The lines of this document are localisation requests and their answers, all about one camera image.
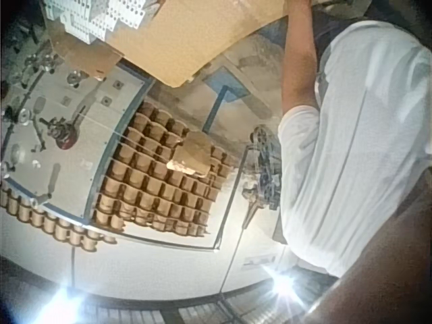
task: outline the person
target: person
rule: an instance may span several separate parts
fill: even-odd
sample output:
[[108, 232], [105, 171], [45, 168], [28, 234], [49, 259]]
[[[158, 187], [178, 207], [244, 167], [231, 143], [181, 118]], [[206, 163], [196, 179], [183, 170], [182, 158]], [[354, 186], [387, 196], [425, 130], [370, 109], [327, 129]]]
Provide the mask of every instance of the person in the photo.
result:
[[[334, 20], [314, 37], [311, 0], [287, 5], [283, 234], [298, 257], [342, 278], [305, 323], [410, 319], [419, 308], [401, 306], [404, 296], [420, 296], [416, 306], [431, 296], [432, 54], [372, 20]], [[401, 210], [418, 186], [421, 208]]]

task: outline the white t-shirt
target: white t-shirt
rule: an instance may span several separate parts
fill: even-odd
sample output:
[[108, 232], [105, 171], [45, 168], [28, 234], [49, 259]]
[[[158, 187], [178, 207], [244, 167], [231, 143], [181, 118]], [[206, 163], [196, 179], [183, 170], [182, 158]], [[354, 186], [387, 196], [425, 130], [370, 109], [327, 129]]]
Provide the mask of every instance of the white t-shirt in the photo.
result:
[[279, 126], [284, 236], [341, 277], [431, 159], [431, 52], [383, 22], [359, 22], [323, 54], [320, 110]]

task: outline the blue panel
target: blue panel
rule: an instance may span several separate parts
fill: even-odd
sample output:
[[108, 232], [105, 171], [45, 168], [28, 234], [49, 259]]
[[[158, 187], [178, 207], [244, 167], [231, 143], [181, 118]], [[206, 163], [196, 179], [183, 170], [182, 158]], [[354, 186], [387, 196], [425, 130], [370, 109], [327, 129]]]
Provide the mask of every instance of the blue panel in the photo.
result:
[[228, 86], [229, 91], [224, 98], [227, 103], [250, 95], [249, 90], [226, 67], [220, 67], [203, 81], [217, 94], [221, 92], [223, 86]]

